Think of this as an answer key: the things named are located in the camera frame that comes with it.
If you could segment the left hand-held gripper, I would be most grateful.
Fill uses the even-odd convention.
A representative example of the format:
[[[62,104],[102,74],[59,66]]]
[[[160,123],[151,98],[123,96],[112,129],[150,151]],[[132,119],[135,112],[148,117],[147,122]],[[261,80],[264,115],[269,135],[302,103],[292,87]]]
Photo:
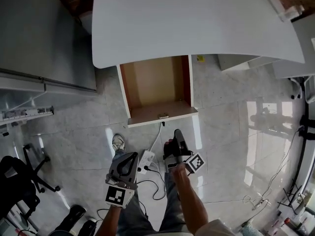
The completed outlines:
[[[126,208],[137,189],[139,155],[125,153],[116,159],[106,175],[107,194],[105,202],[110,206]]]

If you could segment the white desk drawer with keyhole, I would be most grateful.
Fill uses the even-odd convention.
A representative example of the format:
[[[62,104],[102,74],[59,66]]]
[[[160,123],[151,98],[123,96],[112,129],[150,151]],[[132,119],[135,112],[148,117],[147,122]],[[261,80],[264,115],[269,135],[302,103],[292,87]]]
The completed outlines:
[[[118,64],[117,72],[129,128],[198,115],[190,55]]]

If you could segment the person's left forearm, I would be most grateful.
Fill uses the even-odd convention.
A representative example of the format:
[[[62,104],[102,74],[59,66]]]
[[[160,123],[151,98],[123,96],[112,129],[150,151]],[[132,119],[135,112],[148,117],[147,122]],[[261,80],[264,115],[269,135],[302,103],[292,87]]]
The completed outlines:
[[[110,206],[95,236],[116,236],[121,207]]]

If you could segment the person's right forearm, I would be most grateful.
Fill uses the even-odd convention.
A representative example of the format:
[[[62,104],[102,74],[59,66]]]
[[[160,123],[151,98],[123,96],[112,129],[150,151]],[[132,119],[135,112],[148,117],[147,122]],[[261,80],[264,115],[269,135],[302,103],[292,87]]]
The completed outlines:
[[[178,164],[171,169],[171,172],[178,190],[187,228],[190,233],[195,235],[202,226],[209,222],[208,213],[191,186],[185,164]]]

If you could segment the person's right hand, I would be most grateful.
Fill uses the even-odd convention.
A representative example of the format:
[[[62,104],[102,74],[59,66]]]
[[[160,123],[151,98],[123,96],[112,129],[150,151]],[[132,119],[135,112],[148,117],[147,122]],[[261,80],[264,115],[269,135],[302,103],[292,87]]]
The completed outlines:
[[[190,151],[188,154],[175,154],[173,140],[164,145],[163,151],[163,159],[167,173],[169,173],[172,168],[175,168],[180,163],[186,162],[187,159],[191,157]]]

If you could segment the white power strip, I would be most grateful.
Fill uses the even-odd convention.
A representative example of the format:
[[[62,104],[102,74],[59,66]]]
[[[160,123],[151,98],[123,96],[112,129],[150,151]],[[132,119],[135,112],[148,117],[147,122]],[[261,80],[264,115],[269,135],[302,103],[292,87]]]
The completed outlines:
[[[144,150],[142,153],[142,157],[138,163],[138,173],[145,175],[148,171],[149,166],[153,162],[154,157],[155,154],[152,151]]]

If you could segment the person's left shoe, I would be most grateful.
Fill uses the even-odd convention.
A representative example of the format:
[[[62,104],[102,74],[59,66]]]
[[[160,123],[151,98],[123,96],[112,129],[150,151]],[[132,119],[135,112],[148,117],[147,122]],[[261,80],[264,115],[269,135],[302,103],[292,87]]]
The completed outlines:
[[[125,150],[125,141],[120,134],[115,134],[112,138],[112,147],[114,152]]]

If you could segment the person's left leg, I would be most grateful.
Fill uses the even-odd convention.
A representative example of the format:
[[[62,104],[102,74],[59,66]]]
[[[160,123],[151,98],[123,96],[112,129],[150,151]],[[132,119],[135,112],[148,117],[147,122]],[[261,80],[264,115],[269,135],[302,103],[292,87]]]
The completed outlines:
[[[115,152],[113,162],[125,153],[125,150]],[[138,195],[135,192],[126,208],[120,213],[116,235],[145,236],[151,232],[153,232],[153,227],[141,210]]]

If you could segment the person's leg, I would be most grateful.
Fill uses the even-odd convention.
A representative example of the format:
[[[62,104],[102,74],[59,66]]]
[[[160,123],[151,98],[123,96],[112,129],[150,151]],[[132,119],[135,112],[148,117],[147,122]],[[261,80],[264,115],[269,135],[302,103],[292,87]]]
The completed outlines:
[[[125,150],[115,152],[113,162],[125,153]],[[135,192],[126,208],[120,213],[116,235],[145,236],[151,232],[153,232],[153,227],[141,210],[138,195]]]
[[[159,232],[160,233],[188,233],[188,228],[184,220],[178,189],[173,175],[164,174],[167,205]]]

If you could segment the person's right leg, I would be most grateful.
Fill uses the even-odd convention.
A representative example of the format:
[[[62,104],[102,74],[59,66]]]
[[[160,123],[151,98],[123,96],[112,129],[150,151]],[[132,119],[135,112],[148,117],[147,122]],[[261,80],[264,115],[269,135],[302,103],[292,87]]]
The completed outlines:
[[[178,189],[173,175],[164,174],[167,205],[159,232],[160,233],[188,233],[188,228],[184,220]]]

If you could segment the person's beige shirt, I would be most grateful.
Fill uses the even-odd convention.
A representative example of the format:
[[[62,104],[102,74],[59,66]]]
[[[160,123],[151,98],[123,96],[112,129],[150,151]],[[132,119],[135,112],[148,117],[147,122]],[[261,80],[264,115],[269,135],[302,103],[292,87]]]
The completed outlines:
[[[235,234],[220,219],[216,219],[199,228],[194,236],[235,236]]]

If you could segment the black office chair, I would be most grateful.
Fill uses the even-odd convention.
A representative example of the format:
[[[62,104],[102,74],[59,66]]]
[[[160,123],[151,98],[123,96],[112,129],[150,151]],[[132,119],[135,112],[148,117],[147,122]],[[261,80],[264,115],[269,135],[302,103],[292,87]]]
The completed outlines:
[[[22,214],[28,220],[40,203],[37,192],[44,193],[46,189],[59,192],[59,186],[52,187],[38,176],[39,170],[45,163],[50,162],[50,157],[45,158],[36,168],[32,167],[28,151],[31,145],[23,147],[25,162],[17,157],[5,156],[0,161],[0,219],[5,218],[18,202],[23,201],[29,210]]]

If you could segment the white shelf rack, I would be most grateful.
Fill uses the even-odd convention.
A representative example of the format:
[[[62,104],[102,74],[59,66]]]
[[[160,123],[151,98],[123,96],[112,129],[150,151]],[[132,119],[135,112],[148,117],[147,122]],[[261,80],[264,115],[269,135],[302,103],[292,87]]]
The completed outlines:
[[[48,117],[54,114],[54,107],[15,108],[13,110],[0,111],[0,134],[5,136],[9,129],[25,124],[29,120]]]

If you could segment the black tripod stand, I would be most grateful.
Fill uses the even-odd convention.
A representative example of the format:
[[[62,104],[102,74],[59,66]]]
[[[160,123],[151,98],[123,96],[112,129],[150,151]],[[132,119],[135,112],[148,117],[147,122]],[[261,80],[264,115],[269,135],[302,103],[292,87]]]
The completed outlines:
[[[315,129],[315,120],[308,119],[303,115],[300,119],[299,137],[303,137],[309,141],[315,141],[315,133],[308,132],[309,128]]]

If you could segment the white swivel chair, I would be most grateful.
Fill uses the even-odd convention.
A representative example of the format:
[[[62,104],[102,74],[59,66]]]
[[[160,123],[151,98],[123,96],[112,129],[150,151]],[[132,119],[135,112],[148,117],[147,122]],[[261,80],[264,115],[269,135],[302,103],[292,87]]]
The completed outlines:
[[[289,78],[296,89],[291,99],[304,98],[307,104],[315,102],[315,75]]]

